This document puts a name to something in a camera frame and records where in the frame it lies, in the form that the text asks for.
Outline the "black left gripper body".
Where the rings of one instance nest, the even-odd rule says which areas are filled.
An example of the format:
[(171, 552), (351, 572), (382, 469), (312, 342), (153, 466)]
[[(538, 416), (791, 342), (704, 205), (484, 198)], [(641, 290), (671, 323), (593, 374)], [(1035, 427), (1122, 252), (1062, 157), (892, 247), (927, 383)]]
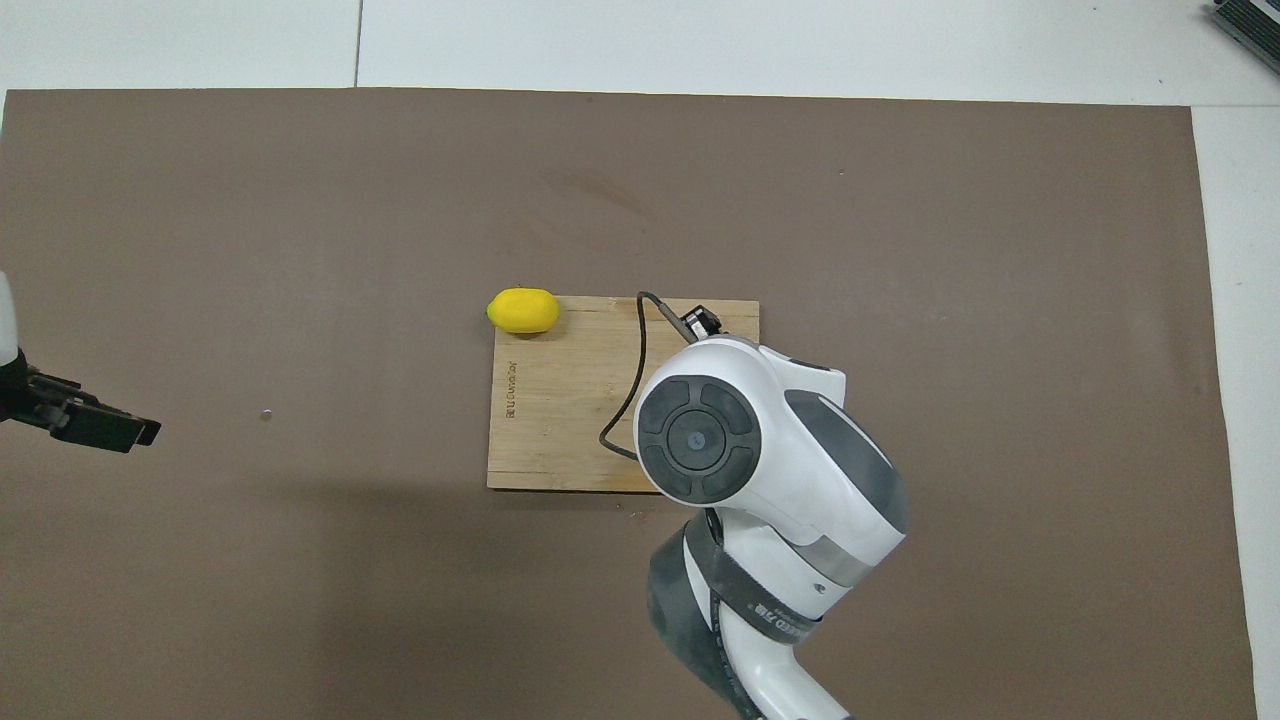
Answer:
[(35, 373), (29, 365), (4, 365), (1, 369), (1, 420), (15, 420), (31, 427), (54, 430), (67, 424), (67, 402), (51, 402), (35, 391)]

